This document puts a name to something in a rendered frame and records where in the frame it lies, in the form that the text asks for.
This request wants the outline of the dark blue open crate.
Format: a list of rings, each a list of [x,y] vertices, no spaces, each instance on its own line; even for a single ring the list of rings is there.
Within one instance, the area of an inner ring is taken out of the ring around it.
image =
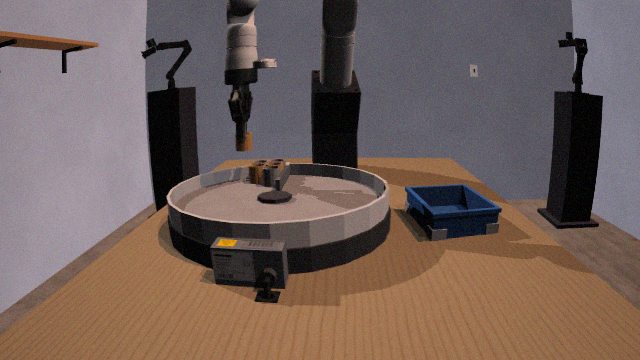
[[[498,233],[502,208],[465,184],[405,187],[405,191],[405,211],[431,241]]]

